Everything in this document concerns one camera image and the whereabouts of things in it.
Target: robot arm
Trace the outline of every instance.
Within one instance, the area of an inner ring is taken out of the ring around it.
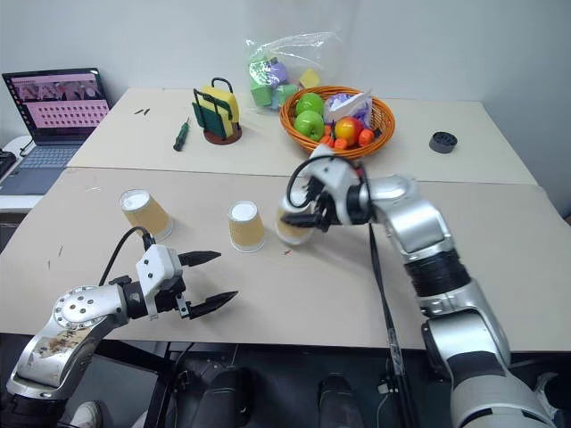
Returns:
[[[202,264],[219,255],[214,251],[177,255],[175,250],[153,243],[136,264],[139,281],[122,276],[101,286],[77,287],[60,296],[6,384],[2,426],[56,426],[99,342],[130,319],[155,319],[160,312],[172,309],[181,317],[193,319],[226,304],[237,292],[212,296],[197,306],[182,296],[186,289],[183,265]]]
[[[385,225],[428,318],[422,334],[431,363],[451,379],[454,427],[553,426],[534,394],[509,372],[506,336],[477,281],[460,263],[443,216],[420,196],[417,182],[404,176],[368,182],[363,171],[332,155],[320,146],[298,169],[309,179],[302,206],[314,203],[313,214],[288,214],[282,220],[323,231],[332,224],[371,220]]]

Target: black lid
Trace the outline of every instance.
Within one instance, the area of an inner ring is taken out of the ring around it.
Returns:
[[[448,132],[437,132],[430,139],[430,148],[439,153],[450,153],[458,140]]]

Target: wire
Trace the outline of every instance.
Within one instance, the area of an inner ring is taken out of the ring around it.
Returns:
[[[234,355],[232,356],[232,362],[230,363],[231,367],[234,367],[234,360],[236,359],[236,353],[238,352],[238,346],[240,345],[240,343],[236,344],[236,347],[234,348]]]
[[[144,243],[148,242],[148,239],[145,237],[146,235],[154,243],[154,239],[151,237],[151,234],[149,234],[149,232],[144,227],[142,227],[142,226],[131,227],[127,231],[127,233],[125,233],[123,235],[123,237],[121,237],[121,239],[119,240],[119,243],[115,247],[115,251],[111,255],[111,258],[109,259],[109,262],[107,263],[107,267],[105,268],[103,275],[101,275],[101,279],[99,280],[99,286],[102,286],[103,284],[105,284],[105,279],[107,279],[107,276],[109,275],[109,271],[111,270],[113,263],[115,262],[115,259],[117,259],[117,255],[119,254],[119,251],[120,251],[121,247],[123,246],[123,243],[125,243],[125,241],[127,241],[127,238],[129,238],[137,230],[140,230],[141,232],[143,232],[143,242]]]
[[[288,202],[290,205],[292,205],[292,207],[294,207],[294,208],[304,208],[304,207],[306,207],[306,206],[311,202],[311,200],[308,199],[307,197],[306,197],[305,201],[304,201],[301,205],[296,205],[296,204],[294,204],[294,203],[292,202],[292,189],[294,188],[294,182],[295,182],[295,180],[297,179],[297,177],[300,175],[300,172],[302,172],[302,169],[304,169],[305,167],[307,167],[310,163],[313,163],[313,162],[315,162],[315,161],[322,161],[322,160],[324,160],[324,159],[331,159],[331,160],[333,160],[333,159],[338,159],[338,160],[340,160],[340,161],[343,161],[343,162],[345,162],[345,163],[348,163],[348,164],[351,166],[351,168],[352,168],[353,170],[357,170],[357,169],[355,168],[355,165],[353,165],[353,162],[351,162],[350,160],[348,160],[348,159],[346,159],[346,158],[344,158],[344,157],[342,157],[342,156],[338,156],[338,155],[335,155],[335,154],[322,154],[322,155],[320,155],[320,156],[316,156],[316,157],[314,157],[314,158],[309,158],[309,159],[305,160],[304,162],[302,162],[302,163],[294,170],[294,172],[292,173],[292,176],[289,177],[289,181],[287,182],[287,188],[285,189],[285,197],[287,198],[287,202]]]
[[[362,172],[363,174],[363,178],[362,178],[362,182],[365,184],[365,188],[367,189],[367,209],[368,209],[368,215],[373,219],[373,221],[377,222],[377,214],[375,213],[375,208],[373,207],[373,198],[371,196],[371,187],[370,187],[370,183],[368,181],[368,175],[367,175],[367,170],[365,169],[365,165],[363,165],[362,162],[359,162],[359,164],[357,165],[357,167],[359,168],[359,170]]]
[[[373,264],[373,272],[377,280],[378,290],[381,292],[381,303],[383,312],[385,313],[386,331],[389,339],[389,350],[393,361],[393,375],[399,388],[399,398],[401,401],[401,421],[405,428],[418,426],[418,413],[412,394],[410,393],[410,385],[404,370],[404,361],[402,359],[401,347],[396,336],[396,328],[394,327],[393,316],[386,301],[385,286],[383,284],[383,274],[378,256],[377,240],[373,226],[368,224],[368,239],[370,242],[371,262]]]
[[[381,408],[385,405],[386,401],[389,399],[390,395],[386,394],[385,397],[383,399],[381,399],[381,402],[378,403],[378,407],[377,407],[377,428],[379,428],[379,412],[381,411]]]
[[[200,372],[200,374],[198,375],[198,378],[202,379],[204,374],[206,372],[208,372],[208,369],[211,368],[213,365],[214,365],[214,361],[211,361],[210,363],[208,363],[208,366],[206,366],[206,368],[202,372]]]
[[[183,356],[188,352],[188,350],[190,350],[193,346],[194,346],[195,342],[190,342],[188,343],[188,346],[185,348],[185,350],[183,350],[180,355],[177,357],[177,361],[175,362],[175,370],[178,369],[178,365],[180,364],[180,360],[183,358]]]
[[[24,145],[23,147],[20,148],[20,156],[21,156],[22,158],[25,158],[26,156],[28,156],[28,154],[27,154],[27,153],[24,154],[24,152],[26,152],[26,149],[28,148],[28,146],[29,146],[30,144],[32,144],[32,141],[34,141],[34,138],[33,138],[33,137],[29,139],[29,141],[28,141],[28,143],[27,143],[26,145]]]

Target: green screwdriver handle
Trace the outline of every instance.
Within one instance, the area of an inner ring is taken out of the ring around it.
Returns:
[[[172,148],[175,149],[177,152],[180,152],[182,150],[182,146],[185,145],[186,134],[188,134],[189,120],[190,117],[188,117],[186,122],[182,124],[182,127],[180,127],[180,132],[178,133],[177,139],[175,140],[175,145],[172,146]]]

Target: green apple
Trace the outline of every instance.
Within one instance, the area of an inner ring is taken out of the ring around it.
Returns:
[[[295,105],[295,115],[299,115],[302,111],[312,110],[323,115],[323,100],[317,94],[308,92],[303,94],[300,101]]]
[[[306,110],[295,118],[294,128],[313,141],[319,141],[325,133],[325,122],[319,113]]]

